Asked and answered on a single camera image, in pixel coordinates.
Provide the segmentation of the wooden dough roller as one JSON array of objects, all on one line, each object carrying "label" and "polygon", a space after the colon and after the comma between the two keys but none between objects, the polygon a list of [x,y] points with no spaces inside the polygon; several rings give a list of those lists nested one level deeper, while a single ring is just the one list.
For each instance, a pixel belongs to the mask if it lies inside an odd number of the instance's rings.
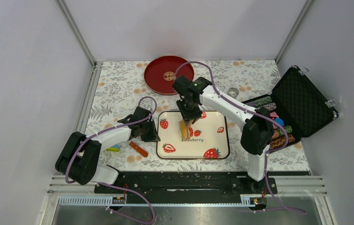
[{"label": "wooden dough roller", "polygon": [[191,137],[189,129],[191,128],[192,122],[193,120],[190,121],[181,120],[179,122],[181,138],[183,141],[189,140]]}]

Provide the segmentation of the strawberry pattern rectangular tray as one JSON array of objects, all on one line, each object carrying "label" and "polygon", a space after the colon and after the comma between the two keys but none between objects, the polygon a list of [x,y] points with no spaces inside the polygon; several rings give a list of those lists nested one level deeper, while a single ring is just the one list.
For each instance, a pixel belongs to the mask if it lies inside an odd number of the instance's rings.
[{"label": "strawberry pattern rectangular tray", "polygon": [[225,159],[230,154],[226,118],[217,111],[204,111],[181,137],[180,112],[162,112],[158,120],[156,153],[162,159]]}]

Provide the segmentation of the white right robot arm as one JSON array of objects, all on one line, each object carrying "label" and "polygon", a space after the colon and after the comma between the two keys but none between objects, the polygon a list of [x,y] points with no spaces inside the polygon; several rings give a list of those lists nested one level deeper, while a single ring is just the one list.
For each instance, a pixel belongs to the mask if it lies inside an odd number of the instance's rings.
[{"label": "white right robot arm", "polygon": [[274,132],[270,112],[264,107],[256,109],[247,106],[219,92],[203,77],[190,81],[180,76],[173,82],[172,88],[180,96],[177,107],[183,118],[182,131],[187,131],[201,118],[201,105],[210,107],[238,125],[242,131],[240,144],[249,157],[247,187],[253,193],[263,190],[266,186],[265,156]]}]

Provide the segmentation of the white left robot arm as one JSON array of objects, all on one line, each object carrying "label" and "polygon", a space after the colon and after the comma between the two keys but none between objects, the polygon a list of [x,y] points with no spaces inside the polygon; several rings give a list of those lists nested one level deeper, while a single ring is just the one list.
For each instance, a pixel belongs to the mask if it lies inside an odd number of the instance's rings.
[{"label": "white left robot arm", "polygon": [[99,156],[103,150],[134,138],[144,142],[160,141],[152,112],[140,106],[114,127],[90,136],[78,131],[72,133],[55,163],[55,169],[67,176],[68,183],[104,183],[111,192],[117,193],[124,186],[123,179],[119,177],[120,171],[99,164]]}]

